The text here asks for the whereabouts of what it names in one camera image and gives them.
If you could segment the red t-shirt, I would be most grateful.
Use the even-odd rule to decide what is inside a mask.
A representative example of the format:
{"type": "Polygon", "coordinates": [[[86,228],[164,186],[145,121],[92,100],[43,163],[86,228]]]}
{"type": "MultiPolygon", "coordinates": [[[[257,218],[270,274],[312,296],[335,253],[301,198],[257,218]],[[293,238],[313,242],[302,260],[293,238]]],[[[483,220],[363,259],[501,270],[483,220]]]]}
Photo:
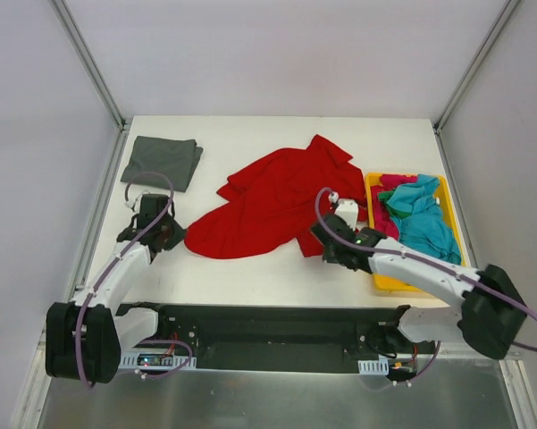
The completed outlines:
{"type": "Polygon", "coordinates": [[[303,257],[318,257],[323,246],[310,231],[317,202],[329,187],[341,197],[365,200],[365,180],[352,156],[316,135],[305,149],[284,147],[228,176],[217,193],[225,204],[193,222],[185,238],[188,250],[202,257],[235,259],[269,253],[296,240],[303,257]]]}

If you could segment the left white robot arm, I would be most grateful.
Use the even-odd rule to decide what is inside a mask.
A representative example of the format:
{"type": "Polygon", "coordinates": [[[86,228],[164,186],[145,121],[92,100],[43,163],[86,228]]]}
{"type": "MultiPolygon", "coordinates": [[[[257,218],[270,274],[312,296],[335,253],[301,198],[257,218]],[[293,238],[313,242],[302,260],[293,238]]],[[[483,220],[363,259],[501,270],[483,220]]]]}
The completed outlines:
{"type": "Polygon", "coordinates": [[[160,348],[171,326],[150,308],[118,309],[158,254],[181,243],[185,231],[174,219],[172,198],[140,197],[138,212],[118,234],[113,253],[83,290],[68,302],[55,302],[46,313],[46,374],[78,380],[91,387],[109,383],[122,354],[145,341],[160,348]]]}

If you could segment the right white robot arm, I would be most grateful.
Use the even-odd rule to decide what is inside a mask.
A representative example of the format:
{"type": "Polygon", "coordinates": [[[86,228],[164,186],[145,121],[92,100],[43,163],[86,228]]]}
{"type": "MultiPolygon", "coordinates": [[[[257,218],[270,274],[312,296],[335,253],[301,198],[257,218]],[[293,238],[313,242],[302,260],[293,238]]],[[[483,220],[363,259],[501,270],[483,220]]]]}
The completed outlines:
{"type": "Polygon", "coordinates": [[[384,330],[390,350],[405,352],[422,341],[462,340],[479,354],[501,360],[514,344],[526,318],[525,302],[502,268],[440,261],[375,229],[355,231],[336,214],[319,218],[311,232],[333,263],[390,277],[444,302],[444,307],[402,307],[384,330]]]}

